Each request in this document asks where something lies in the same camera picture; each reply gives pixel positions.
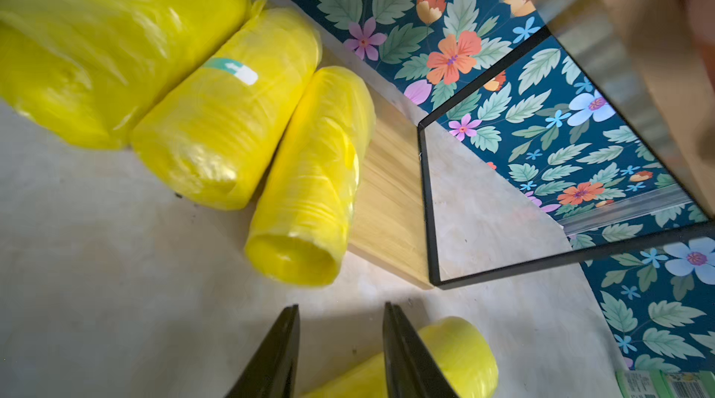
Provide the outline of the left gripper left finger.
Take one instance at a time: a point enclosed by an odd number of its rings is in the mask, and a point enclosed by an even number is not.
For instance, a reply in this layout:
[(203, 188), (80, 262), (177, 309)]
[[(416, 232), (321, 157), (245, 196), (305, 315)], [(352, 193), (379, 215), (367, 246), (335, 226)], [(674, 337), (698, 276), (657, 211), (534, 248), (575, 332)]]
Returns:
[(300, 343), (298, 305), (283, 309), (226, 397), (294, 396)]

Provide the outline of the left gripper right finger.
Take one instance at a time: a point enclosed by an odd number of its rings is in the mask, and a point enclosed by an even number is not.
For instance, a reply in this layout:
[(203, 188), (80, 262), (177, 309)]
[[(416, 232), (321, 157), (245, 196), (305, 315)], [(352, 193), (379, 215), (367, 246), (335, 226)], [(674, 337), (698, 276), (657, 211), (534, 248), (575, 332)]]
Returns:
[(383, 346), (390, 398), (457, 396), (402, 308), (391, 302), (385, 303)]

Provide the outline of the yellow roll top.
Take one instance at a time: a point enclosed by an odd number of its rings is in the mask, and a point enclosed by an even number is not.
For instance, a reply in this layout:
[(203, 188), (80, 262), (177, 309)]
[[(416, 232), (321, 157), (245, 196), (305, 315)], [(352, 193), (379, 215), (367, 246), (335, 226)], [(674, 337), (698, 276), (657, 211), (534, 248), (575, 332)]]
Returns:
[[(442, 375), (460, 397), (492, 397), (499, 383), (493, 352), (480, 331), (460, 317), (446, 317), (418, 331)], [(307, 397), (386, 397), (383, 353), (308, 392)]]

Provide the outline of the yellow roll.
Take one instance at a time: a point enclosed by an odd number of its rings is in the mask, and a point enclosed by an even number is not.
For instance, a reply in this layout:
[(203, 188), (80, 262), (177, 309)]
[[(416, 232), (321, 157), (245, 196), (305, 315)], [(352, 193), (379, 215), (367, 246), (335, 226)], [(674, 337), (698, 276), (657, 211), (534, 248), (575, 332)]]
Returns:
[[(493, 352), (480, 331), (460, 317), (446, 317), (418, 331), (442, 375), (460, 397), (492, 397), (499, 383)], [(307, 397), (386, 397), (383, 353), (308, 392)]]
[(251, 220), (245, 254), (268, 278), (329, 286), (348, 249), (361, 168), (376, 124), (361, 77), (318, 70), (301, 98)]

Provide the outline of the yellow roll diagonal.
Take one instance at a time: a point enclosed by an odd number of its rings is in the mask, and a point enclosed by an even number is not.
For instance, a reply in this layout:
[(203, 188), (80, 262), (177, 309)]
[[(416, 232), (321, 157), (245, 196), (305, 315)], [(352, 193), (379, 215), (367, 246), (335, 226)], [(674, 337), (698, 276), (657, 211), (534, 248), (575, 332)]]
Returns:
[(320, 34), (301, 14), (264, 10), (141, 120), (132, 150), (183, 197), (240, 210), (321, 57)]
[(1, 96), (67, 143), (121, 150), (250, 0), (1, 0)]

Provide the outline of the wooden three-tier shelf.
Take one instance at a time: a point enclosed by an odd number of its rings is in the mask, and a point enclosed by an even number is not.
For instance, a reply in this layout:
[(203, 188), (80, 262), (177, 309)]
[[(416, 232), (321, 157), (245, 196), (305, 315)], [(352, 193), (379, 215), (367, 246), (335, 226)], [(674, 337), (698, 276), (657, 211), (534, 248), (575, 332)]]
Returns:
[(418, 140), (433, 284), (448, 277), (438, 271), (430, 129), (563, 224), (575, 250), (705, 220), (529, 0), (292, 1), (426, 113)]

